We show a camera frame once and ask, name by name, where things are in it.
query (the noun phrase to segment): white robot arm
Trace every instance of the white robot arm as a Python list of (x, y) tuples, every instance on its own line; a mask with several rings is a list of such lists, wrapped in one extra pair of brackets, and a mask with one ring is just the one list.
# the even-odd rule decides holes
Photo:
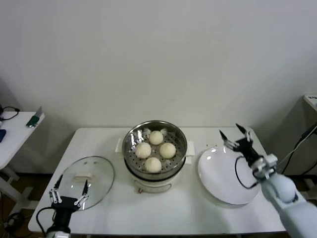
[(276, 172), (277, 158), (274, 155), (259, 155), (252, 147), (250, 132), (237, 126), (245, 138), (232, 142), (220, 131), (224, 145), (243, 154), (254, 177), (261, 184), (265, 198), (279, 213), (289, 235), (292, 238), (316, 238), (317, 208), (306, 201), (291, 179)]

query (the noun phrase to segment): steamed bun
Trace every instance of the steamed bun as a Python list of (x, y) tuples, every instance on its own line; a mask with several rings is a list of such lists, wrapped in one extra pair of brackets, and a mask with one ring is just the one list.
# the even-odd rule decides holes
[(150, 145), (148, 143), (145, 143), (145, 142), (138, 144), (136, 147), (135, 154), (140, 159), (146, 159), (151, 154)]
[(158, 130), (155, 130), (155, 131), (152, 131), (151, 134), (150, 134), (150, 143), (152, 145), (159, 145), (163, 142), (163, 134), (158, 131)]
[(172, 143), (164, 143), (159, 149), (160, 155), (165, 159), (170, 159), (176, 154), (176, 148)]
[(150, 157), (145, 161), (145, 170), (149, 173), (158, 173), (162, 169), (162, 163), (156, 157)]

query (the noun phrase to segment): white plate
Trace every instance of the white plate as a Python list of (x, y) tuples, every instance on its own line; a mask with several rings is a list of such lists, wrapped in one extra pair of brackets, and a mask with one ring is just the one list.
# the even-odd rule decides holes
[[(240, 153), (224, 146), (216, 146), (205, 151), (198, 162), (198, 173), (205, 188), (216, 198), (226, 203), (242, 205), (249, 203), (260, 190), (257, 185), (245, 189), (238, 181), (234, 164)], [(237, 173), (245, 186), (251, 186), (256, 179), (244, 158), (239, 159)]]

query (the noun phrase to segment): metal steamer tray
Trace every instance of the metal steamer tray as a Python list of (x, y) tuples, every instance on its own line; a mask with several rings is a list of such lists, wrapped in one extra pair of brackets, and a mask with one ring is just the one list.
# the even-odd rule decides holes
[[(164, 136), (160, 145), (152, 145), (149, 142), (149, 135), (154, 130), (161, 131)], [(136, 146), (142, 142), (147, 142), (151, 146), (149, 157), (156, 157), (161, 161), (161, 172), (155, 174), (147, 172), (144, 166), (146, 159), (136, 156)], [(164, 159), (159, 154), (159, 149), (164, 143), (175, 145), (176, 154), (173, 158)], [(184, 133), (177, 126), (160, 120), (147, 121), (135, 126), (126, 134), (122, 142), (122, 153), (127, 168), (133, 175), (146, 181), (163, 181), (176, 175), (185, 163), (186, 151), (187, 140)]]

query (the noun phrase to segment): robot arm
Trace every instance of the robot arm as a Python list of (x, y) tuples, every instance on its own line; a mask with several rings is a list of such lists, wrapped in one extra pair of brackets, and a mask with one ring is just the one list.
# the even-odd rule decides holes
[(55, 210), (55, 217), (53, 219), (53, 225), (48, 228), (46, 233), (43, 232), (46, 237), (50, 238), (70, 237), (70, 228), (68, 226), (71, 215), (78, 211), (83, 203), (89, 198), (87, 180), (84, 185), (82, 196), (79, 199), (59, 195), (58, 187), (61, 180), (62, 176), (59, 178), (54, 188), (50, 190), (51, 207)]
[(245, 138), (232, 142), (220, 131), (224, 145), (241, 152), (246, 158), (254, 177), (261, 184), (265, 198), (280, 215), (282, 224), (293, 238), (317, 237), (317, 208), (307, 202), (291, 179), (276, 172), (274, 155), (259, 155), (252, 147), (250, 132), (237, 125)]

